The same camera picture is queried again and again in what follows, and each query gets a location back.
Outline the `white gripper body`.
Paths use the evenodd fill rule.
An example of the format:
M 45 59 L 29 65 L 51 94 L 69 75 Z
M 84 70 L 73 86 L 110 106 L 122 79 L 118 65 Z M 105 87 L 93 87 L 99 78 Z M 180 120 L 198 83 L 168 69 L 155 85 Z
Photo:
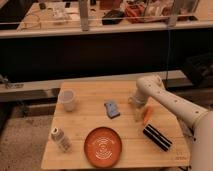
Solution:
M 128 99 L 128 102 L 135 106 L 136 108 L 140 108 L 147 103 L 148 96 L 141 93 L 139 90 L 136 90 Z

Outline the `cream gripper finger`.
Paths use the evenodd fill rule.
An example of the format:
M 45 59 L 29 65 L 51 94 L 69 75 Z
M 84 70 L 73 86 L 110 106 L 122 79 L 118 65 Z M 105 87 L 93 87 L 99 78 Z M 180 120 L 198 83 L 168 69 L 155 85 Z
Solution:
M 139 122 L 143 118 L 144 108 L 136 108 L 134 110 L 134 120 L 136 122 Z

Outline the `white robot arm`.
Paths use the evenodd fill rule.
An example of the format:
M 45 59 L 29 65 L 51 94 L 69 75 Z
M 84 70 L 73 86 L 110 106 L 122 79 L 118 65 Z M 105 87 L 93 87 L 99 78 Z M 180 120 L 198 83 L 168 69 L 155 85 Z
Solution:
M 167 91 L 159 75 L 138 78 L 136 91 L 130 99 L 137 107 L 143 107 L 149 97 L 182 119 L 193 130 L 190 171 L 213 171 L 213 110 Z

